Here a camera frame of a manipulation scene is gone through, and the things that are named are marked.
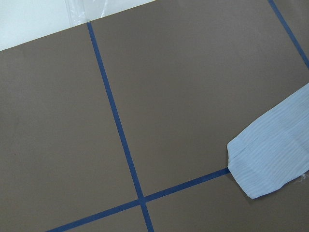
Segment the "light blue button-up shirt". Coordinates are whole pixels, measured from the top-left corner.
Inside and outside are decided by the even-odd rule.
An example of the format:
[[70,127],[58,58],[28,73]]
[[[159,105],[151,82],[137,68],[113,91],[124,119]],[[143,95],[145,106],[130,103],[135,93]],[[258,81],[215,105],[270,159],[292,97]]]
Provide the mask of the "light blue button-up shirt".
[[251,199],[309,170],[309,86],[261,115],[227,144],[228,169]]

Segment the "clear plastic bag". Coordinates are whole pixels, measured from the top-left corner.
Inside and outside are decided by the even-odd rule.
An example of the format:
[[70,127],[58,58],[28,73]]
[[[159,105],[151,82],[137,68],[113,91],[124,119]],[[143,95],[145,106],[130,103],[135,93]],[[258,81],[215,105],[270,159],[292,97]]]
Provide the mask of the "clear plastic bag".
[[69,24],[75,27],[107,16],[111,0],[65,0]]

